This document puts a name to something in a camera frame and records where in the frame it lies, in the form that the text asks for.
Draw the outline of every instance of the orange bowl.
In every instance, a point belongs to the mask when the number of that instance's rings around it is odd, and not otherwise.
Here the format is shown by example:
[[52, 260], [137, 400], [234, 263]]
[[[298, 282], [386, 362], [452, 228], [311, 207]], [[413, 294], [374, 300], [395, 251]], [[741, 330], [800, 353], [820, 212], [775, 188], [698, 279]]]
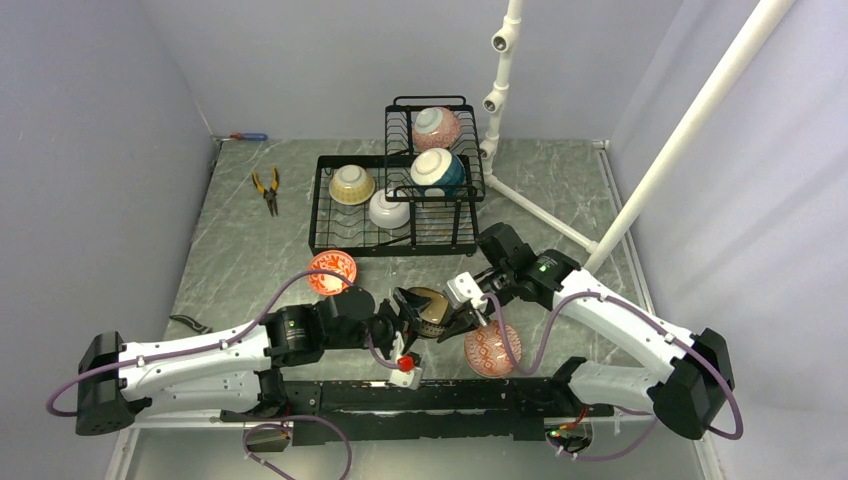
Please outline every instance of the orange bowl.
[[[514, 328], [506, 326], [506, 337], [515, 359], [521, 361], [521, 339]], [[465, 335], [465, 359], [480, 376], [498, 378], [512, 372], [497, 320]]]
[[[327, 250], [315, 255], [309, 262], [308, 269], [337, 272], [350, 280], [351, 283], [356, 280], [356, 262], [353, 261], [353, 257], [339, 250]], [[332, 275], [309, 275], [306, 280], [312, 290], [321, 295], [336, 295], [347, 288], [346, 283]]]

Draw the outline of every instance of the bowl rim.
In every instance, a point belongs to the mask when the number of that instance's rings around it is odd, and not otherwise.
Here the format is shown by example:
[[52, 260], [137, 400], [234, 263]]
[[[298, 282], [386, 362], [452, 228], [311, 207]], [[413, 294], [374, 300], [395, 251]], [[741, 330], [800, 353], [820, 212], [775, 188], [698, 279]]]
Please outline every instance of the bowl rim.
[[[354, 258], [349, 253], [342, 251], [342, 250], [324, 250], [323, 252], [318, 253], [317, 255], [312, 257], [311, 260], [309, 260], [309, 264], [307, 265], [306, 269], [307, 270], [314, 270], [315, 267], [313, 267], [312, 264], [315, 263], [315, 260], [317, 260], [319, 257], [323, 257], [323, 256], [326, 256], [326, 255], [331, 255], [331, 254], [332, 255], [339, 255], [340, 257], [344, 257], [344, 258], [346, 258], [347, 260], [350, 261], [350, 263], [353, 265], [353, 271], [351, 272], [350, 278], [348, 278], [348, 280], [350, 280], [350, 283], [354, 283], [356, 281], [356, 275], [359, 273], [359, 266], [356, 264], [356, 260], [354, 260]], [[326, 292], [329, 292], [329, 290], [320, 291], [315, 287], [315, 284], [320, 284], [320, 281], [316, 278], [317, 276], [318, 276], [317, 274], [308, 275], [307, 276], [307, 283], [309, 284], [309, 287], [313, 291], [318, 293], [319, 295], [325, 295], [325, 296], [337, 295], [339, 293], [342, 293], [343, 291], [345, 291], [348, 288], [348, 285], [346, 283], [343, 283], [342, 289], [339, 290], [338, 292], [326, 293]]]
[[336, 203], [340, 203], [342, 205], [347, 205], [349, 207], [352, 207], [354, 205], [361, 205], [361, 204], [367, 202], [368, 199], [371, 198], [371, 196], [374, 195], [374, 192], [377, 190], [377, 180], [375, 180], [374, 176], [371, 175], [370, 173], [368, 173], [367, 170], [365, 171], [365, 174], [367, 175], [367, 178], [365, 179], [365, 183], [349, 189], [349, 190], [357, 190], [359, 188], [368, 187], [370, 185], [370, 187], [363, 189], [363, 192], [367, 191], [368, 194], [365, 195], [365, 197], [362, 200], [359, 200], [359, 201], [356, 201], [356, 202], [345, 202], [345, 201], [339, 200], [338, 198], [336, 198], [336, 195], [333, 193], [333, 188], [332, 188], [333, 182], [332, 181], [330, 182], [330, 188], [327, 189], [327, 191], [330, 193], [330, 198], [333, 199], [333, 201], [336, 202]]

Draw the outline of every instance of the white bracket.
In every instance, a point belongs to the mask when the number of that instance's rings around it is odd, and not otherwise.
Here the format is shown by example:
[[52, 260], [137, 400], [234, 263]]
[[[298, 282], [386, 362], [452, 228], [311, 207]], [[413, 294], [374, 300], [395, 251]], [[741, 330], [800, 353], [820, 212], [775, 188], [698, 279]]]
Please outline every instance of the white bracket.
[[447, 282], [448, 300], [454, 308], [465, 302], [470, 302], [475, 310], [485, 309], [486, 300], [483, 300], [483, 291], [474, 281], [474, 277], [468, 272], [463, 272]]
[[[401, 336], [400, 332], [395, 332], [395, 341], [392, 342], [392, 362], [397, 363], [398, 359], [403, 356], [401, 353], [403, 352], [403, 347], [403, 336]], [[422, 363], [408, 372], [401, 372], [396, 369], [390, 370], [389, 383], [398, 387], [417, 390], [418, 384], [421, 383], [421, 378], [423, 377], [424, 367]]]

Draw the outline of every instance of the bowl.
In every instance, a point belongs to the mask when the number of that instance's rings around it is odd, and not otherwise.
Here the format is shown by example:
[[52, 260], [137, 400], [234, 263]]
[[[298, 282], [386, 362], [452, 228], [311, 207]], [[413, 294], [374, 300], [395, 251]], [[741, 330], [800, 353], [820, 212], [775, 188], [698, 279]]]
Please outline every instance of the bowl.
[[330, 197], [342, 205], [359, 205], [374, 193], [377, 183], [359, 165], [345, 165], [330, 180]]
[[459, 157], [444, 148], [431, 148], [418, 155], [410, 168], [412, 181], [423, 195], [440, 197], [456, 195], [459, 187], [444, 188], [445, 185], [463, 185], [465, 168]]
[[426, 287], [412, 287], [409, 293], [430, 299], [430, 304], [418, 314], [421, 317], [418, 333], [424, 338], [439, 338], [447, 329], [442, 322], [451, 311], [447, 297]]
[[390, 202], [386, 199], [386, 196], [392, 196], [394, 192], [397, 192], [398, 197], [406, 196], [397, 190], [379, 190], [371, 197], [371, 202], [368, 204], [368, 218], [371, 219], [371, 223], [386, 230], [400, 228], [409, 221], [408, 203]]
[[[506, 337], [515, 359], [520, 362], [521, 339], [518, 333], [507, 325]], [[504, 349], [497, 320], [465, 335], [465, 359], [471, 369], [483, 377], [498, 378], [512, 372], [514, 367]]]
[[[356, 280], [356, 262], [353, 257], [341, 250], [327, 250], [321, 252], [309, 262], [308, 270], [330, 270], [342, 274], [353, 283]], [[332, 275], [315, 274], [306, 278], [312, 290], [321, 295], [336, 295], [347, 288], [347, 284]]]
[[412, 125], [412, 141], [418, 151], [450, 148], [460, 135], [459, 119], [445, 107], [421, 110]]

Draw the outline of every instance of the red button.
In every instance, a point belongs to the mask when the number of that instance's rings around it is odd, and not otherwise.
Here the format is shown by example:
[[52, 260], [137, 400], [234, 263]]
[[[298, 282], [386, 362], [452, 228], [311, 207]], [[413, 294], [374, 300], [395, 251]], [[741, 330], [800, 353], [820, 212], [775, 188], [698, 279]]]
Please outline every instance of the red button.
[[405, 373], [415, 368], [415, 362], [409, 355], [404, 355], [398, 358], [398, 367], [401, 372]]

